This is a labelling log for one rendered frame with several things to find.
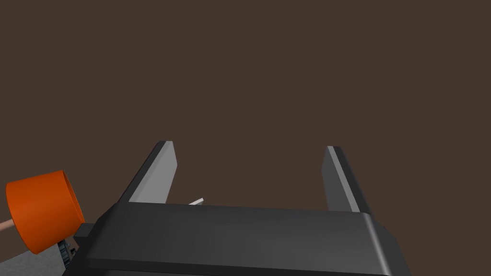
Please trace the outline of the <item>orange lamp with pale stem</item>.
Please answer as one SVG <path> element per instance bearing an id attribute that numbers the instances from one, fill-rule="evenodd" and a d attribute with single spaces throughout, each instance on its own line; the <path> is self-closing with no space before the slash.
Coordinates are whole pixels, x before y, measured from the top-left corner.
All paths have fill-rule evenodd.
<path id="1" fill-rule="evenodd" d="M 0 231 L 16 228 L 33 254 L 72 236 L 84 223 L 63 170 L 6 183 L 5 194 L 11 219 L 0 222 Z"/>

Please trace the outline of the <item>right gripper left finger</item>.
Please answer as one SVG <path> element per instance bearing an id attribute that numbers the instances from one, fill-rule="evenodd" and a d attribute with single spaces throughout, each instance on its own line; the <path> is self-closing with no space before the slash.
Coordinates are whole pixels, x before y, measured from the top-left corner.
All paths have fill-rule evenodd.
<path id="1" fill-rule="evenodd" d="M 166 203 L 176 169 L 173 142 L 159 141 L 130 181 L 119 202 Z"/>

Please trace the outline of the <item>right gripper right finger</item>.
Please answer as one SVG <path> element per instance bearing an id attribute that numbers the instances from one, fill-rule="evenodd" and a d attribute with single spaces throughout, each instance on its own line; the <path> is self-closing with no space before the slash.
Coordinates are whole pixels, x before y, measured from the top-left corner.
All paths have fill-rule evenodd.
<path id="1" fill-rule="evenodd" d="M 329 211 L 371 214 L 372 211 L 342 147 L 326 147 L 321 174 Z"/>

